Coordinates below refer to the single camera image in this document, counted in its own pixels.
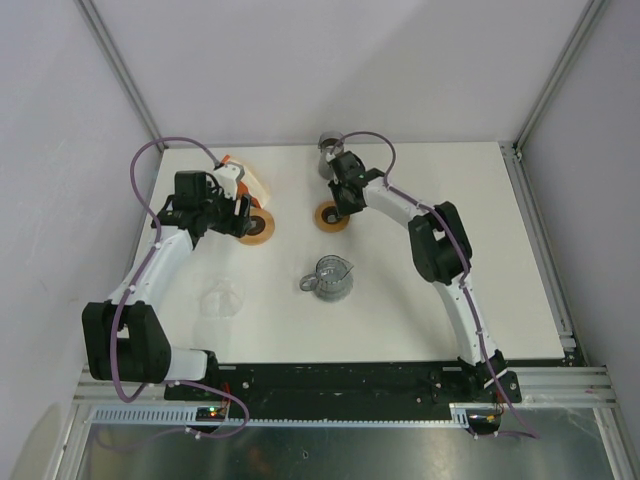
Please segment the aluminium frame rail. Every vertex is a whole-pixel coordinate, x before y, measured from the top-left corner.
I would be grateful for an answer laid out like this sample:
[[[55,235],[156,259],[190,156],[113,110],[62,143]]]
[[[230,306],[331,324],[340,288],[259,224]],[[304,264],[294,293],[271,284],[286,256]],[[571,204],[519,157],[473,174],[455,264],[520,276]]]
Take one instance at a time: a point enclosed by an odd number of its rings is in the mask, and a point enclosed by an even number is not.
[[[506,376],[512,402],[602,406],[616,394],[604,367],[513,365]],[[347,364],[238,364],[220,367],[218,381],[243,401],[285,394],[414,394],[442,403],[478,402],[491,391],[471,384],[450,362]]]

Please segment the glass coffee server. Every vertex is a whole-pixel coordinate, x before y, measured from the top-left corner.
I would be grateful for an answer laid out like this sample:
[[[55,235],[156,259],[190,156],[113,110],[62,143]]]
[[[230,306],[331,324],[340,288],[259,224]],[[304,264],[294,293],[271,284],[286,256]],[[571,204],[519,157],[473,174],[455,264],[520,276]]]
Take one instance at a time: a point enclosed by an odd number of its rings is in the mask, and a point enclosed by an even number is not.
[[[324,302],[341,301],[353,289],[353,268],[351,262],[338,255],[325,255],[317,261],[312,273],[300,279],[299,288]]]

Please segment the grey glass carafe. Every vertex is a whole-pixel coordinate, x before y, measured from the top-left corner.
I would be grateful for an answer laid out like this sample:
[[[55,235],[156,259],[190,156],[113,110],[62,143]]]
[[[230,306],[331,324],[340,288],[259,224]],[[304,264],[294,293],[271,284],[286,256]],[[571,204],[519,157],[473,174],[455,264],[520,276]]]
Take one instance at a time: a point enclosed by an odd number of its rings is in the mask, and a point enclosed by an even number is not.
[[[340,142],[343,134],[339,131],[323,132],[318,140],[320,157],[318,161],[318,173],[325,180],[331,180],[334,176],[330,166],[333,154],[340,154],[344,150]]]

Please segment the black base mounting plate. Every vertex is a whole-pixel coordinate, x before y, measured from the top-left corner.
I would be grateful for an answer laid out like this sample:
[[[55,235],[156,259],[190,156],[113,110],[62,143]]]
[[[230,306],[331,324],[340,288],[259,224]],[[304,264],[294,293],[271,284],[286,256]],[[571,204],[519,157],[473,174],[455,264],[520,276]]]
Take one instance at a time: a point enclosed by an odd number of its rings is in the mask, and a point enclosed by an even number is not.
[[[221,364],[204,382],[226,387],[257,421],[448,420],[452,403],[522,399],[506,371],[498,391],[487,371],[459,361]]]

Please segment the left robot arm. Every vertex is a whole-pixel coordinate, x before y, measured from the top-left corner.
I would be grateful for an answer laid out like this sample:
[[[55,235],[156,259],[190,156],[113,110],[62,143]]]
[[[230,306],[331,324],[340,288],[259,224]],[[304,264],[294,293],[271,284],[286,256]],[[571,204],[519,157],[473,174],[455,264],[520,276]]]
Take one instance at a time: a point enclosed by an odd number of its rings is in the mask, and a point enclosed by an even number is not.
[[[152,216],[147,254],[106,301],[90,302],[82,312],[93,378],[151,384],[186,380],[187,389],[202,400],[219,392],[213,353],[172,346],[158,310],[205,234],[241,238],[248,232],[252,198],[241,186],[244,175],[237,163],[175,174],[173,194]]]

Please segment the orange coffee filter pack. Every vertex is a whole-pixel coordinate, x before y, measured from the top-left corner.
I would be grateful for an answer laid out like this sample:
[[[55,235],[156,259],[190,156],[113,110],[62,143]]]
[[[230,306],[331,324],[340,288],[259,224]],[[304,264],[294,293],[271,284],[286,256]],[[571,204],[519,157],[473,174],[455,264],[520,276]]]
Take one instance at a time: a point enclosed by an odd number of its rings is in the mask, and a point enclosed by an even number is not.
[[[225,155],[222,159],[222,163],[234,163],[243,167],[244,176],[240,180],[240,190],[253,197],[252,202],[257,208],[264,209],[271,199],[271,192],[267,183],[260,179],[256,174],[255,169],[246,161],[231,155]]]

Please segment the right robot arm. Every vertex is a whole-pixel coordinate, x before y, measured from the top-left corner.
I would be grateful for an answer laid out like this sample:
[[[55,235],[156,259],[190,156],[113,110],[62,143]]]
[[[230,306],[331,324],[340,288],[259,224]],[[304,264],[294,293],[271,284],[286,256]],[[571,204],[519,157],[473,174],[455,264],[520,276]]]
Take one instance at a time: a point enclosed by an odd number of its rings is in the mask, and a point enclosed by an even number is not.
[[[321,163],[329,173],[338,216],[371,208],[407,230],[414,267],[440,295],[453,328],[464,372],[463,393],[473,401],[484,401],[497,391],[498,399],[511,403],[507,362],[476,305],[472,248],[455,205],[429,206],[412,198],[390,184],[386,173],[366,169],[350,151],[324,153]]]

